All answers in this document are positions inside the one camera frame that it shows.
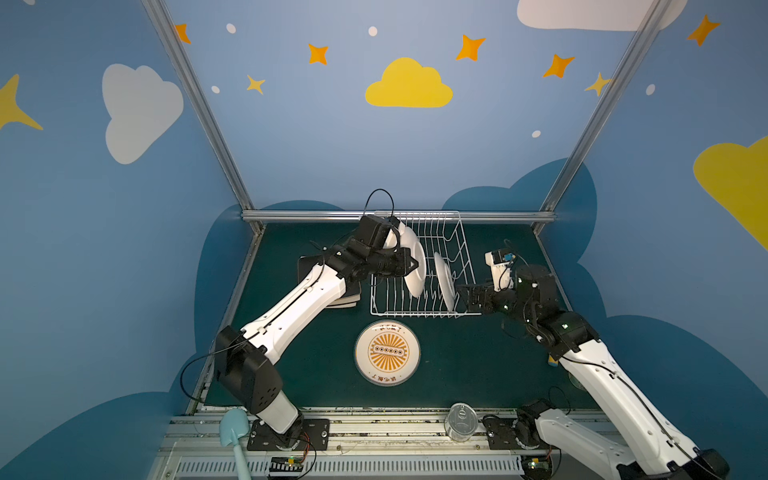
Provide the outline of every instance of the white cloud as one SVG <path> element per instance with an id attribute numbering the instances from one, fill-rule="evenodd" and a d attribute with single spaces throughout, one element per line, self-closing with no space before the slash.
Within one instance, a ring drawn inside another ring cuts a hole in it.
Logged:
<path id="1" fill-rule="evenodd" d="M 107 148 L 121 164 L 135 162 L 181 116 L 184 98 L 176 84 L 163 81 L 142 65 L 107 67 L 101 80 L 104 104 L 112 121 Z"/>
<path id="2" fill-rule="evenodd" d="M 661 27 L 674 22 L 688 0 L 673 0 Z M 520 0 L 518 18 L 532 28 L 635 31 L 653 0 Z"/>

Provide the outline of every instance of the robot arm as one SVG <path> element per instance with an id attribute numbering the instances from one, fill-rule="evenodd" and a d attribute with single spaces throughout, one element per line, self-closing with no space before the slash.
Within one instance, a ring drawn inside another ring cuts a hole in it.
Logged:
<path id="1" fill-rule="evenodd" d="M 457 286 L 468 309 L 499 311 L 523 322 L 592 395 L 629 449 L 571 421 L 545 400 L 518 411 L 516 428 L 525 430 L 518 439 L 557 445 L 606 480 L 725 477 L 729 467 L 723 458 L 714 450 L 699 450 L 632 382 L 587 320 L 560 309 L 554 276 L 546 268 L 526 264 L 505 282 L 513 260 L 509 250 L 488 253 L 486 260 L 492 283 Z"/>
<path id="2" fill-rule="evenodd" d="M 272 430 L 276 444 L 298 441 L 302 416 L 283 393 L 275 363 L 296 335 L 332 301 L 347 283 L 377 276 L 406 276 L 419 262 L 400 244 L 400 222 L 366 215 L 353 235 L 323 251 L 323 261 L 272 309 L 237 332 L 225 327 L 216 338 L 214 376 Z"/>

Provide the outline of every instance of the plate with orange logo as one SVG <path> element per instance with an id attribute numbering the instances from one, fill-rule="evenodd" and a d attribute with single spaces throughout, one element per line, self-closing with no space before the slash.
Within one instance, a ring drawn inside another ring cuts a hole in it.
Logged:
<path id="1" fill-rule="evenodd" d="M 405 382 L 416 371 L 420 358 L 416 335 L 393 321 L 368 325 L 355 344 L 357 369 L 369 382 L 380 386 Z"/>

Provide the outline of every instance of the light blue spoon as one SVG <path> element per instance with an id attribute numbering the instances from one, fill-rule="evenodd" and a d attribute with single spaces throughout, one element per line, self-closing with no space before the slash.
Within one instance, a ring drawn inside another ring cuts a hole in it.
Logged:
<path id="1" fill-rule="evenodd" d="M 245 461 L 243 447 L 240 446 L 239 440 L 240 437 L 248 435 L 249 431 L 248 415 L 245 413 L 245 410 L 241 409 L 231 409 L 224 415 L 219 424 L 219 441 L 221 446 L 233 445 L 238 480 L 250 480 L 250 470 L 248 469 L 248 463 Z"/>

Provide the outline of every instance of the yellow star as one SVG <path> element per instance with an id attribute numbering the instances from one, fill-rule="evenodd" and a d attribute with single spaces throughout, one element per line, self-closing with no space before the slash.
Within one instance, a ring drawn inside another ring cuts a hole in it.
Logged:
<path id="1" fill-rule="evenodd" d="M 328 47 L 316 47 L 310 44 L 310 51 L 312 52 L 312 56 L 310 57 L 310 63 L 315 63 L 316 61 L 318 61 L 323 65 L 328 65 L 326 63 L 327 50 L 328 50 Z"/>
<path id="2" fill-rule="evenodd" d="M 14 75 L 8 80 L 3 88 L 0 88 L 0 129 L 5 124 L 17 121 L 32 128 L 42 130 L 43 127 L 38 122 L 32 120 L 29 115 L 24 113 L 16 104 L 16 89 L 18 88 L 18 75 Z"/>
<path id="3" fill-rule="evenodd" d="M 688 35 L 686 40 L 695 40 L 696 43 L 701 46 L 704 43 L 704 40 L 707 39 L 707 35 L 718 26 L 720 26 L 719 23 L 710 22 L 710 19 L 705 15 L 704 20 L 699 24 L 699 28 L 694 30 L 694 33 Z"/>
<path id="4" fill-rule="evenodd" d="M 246 90 L 258 90 L 260 94 L 264 95 L 264 92 L 261 91 L 261 84 L 264 83 L 264 80 L 255 81 L 250 75 L 248 75 L 248 80 L 250 80 L 250 85 Z"/>
<path id="5" fill-rule="evenodd" d="M 585 88 L 584 91 L 594 90 L 598 93 L 598 97 L 599 97 L 600 94 L 603 92 L 603 87 L 607 85 L 608 82 L 610 82 L 611 80 L 613 79 L 609 78 L 607 80 L 604 80 L 602 73 L 598 73 L 598 80 L 595 83 L 593 83 L 591 87 Z"/>
<path id="6" fill-rule="evenodd" d="M 461 60 L 462 58 L 471 58 L 472 60 L 477 61 L 478 48 L 480 48 L 480 45 L 482 45 L 482 42 L 484 41 L 484 38 L 480 38 L 479 40 L 472 40 L 470 37 L 464 35 L 464 45 L 462 46 L 462 50 L 458 53 L 456 60 Z"/>
<path id="7" fill-rule="evenodd" d="M 565 67 L 567 67 L 574 58 L 576 57 L 560 58 L 555 55 L 554 58 L 552 58 L 552 66 L 549 68 L 549 70 L 547 70 L 547 73 L 545 73 L 544 76 L 548 77 L 549 75 L 557 75 L 558 77 L 563 78 Z"/>

